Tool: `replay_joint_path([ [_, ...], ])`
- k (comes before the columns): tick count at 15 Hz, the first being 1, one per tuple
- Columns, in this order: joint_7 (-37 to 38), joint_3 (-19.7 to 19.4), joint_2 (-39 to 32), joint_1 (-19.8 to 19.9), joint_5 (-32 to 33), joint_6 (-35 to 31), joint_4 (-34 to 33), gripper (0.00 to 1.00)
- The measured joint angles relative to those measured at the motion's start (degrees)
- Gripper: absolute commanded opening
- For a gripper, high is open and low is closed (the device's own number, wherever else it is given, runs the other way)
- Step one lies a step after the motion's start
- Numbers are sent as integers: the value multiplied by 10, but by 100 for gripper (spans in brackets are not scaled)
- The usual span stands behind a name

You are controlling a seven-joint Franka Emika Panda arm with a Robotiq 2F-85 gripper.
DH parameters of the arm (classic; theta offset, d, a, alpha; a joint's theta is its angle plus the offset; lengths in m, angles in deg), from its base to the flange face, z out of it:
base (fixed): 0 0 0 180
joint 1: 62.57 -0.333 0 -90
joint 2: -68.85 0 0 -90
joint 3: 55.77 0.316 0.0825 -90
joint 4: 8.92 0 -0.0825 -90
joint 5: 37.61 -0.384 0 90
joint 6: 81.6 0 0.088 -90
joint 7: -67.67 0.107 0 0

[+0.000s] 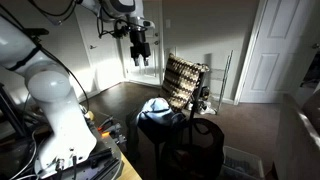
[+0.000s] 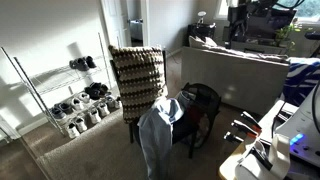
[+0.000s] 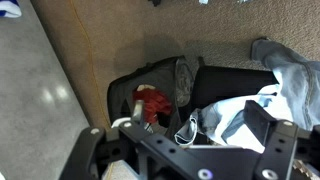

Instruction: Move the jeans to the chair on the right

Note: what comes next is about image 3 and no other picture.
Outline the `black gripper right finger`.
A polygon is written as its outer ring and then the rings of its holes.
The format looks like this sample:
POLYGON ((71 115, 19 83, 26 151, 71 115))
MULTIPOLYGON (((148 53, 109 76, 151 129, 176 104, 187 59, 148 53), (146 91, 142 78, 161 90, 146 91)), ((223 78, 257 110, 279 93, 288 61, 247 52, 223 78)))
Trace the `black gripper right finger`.
POLYGON ((320 126, 311 131, 294 122, 276 120, 253 100, 245 102, 245 125, 265 147, 254 167, 255 180, 302 180, 304 173, 294 161, 320 171, 320 126))

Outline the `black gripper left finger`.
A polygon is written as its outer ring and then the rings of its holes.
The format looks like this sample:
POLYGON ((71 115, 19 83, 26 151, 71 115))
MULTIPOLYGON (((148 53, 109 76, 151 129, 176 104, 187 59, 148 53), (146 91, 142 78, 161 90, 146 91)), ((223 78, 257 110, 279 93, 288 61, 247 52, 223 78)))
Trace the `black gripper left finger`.
MULTIPOLYGON (((136 104, 142 121, 142 104, 136 104)), ((119 119, 110 131, 88 127, 81 131, 59 180, 102 180, 110 165, 123 161, 139 180, 186 180, 184 151, 133 119, 119 119)))

